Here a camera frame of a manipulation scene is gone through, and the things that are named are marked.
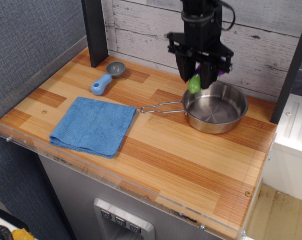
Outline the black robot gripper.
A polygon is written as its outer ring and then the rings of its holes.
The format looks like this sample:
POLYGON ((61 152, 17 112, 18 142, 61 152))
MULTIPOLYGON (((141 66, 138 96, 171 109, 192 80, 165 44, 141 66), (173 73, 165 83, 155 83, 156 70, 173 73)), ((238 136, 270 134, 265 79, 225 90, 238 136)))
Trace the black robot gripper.
POLYGON ((234 22, 222 26, 222 9, 234 12, 234 8, 221 0, 182 1, 181 18, 184 32, 169 32, 168 51, 175 54, 180 77, 187 82, 195 72, 196 62, 200 64, 201 88, 207 89, 223 74, 230 72, 234 53, 224 46, 221 32, 228 31, 234 22))

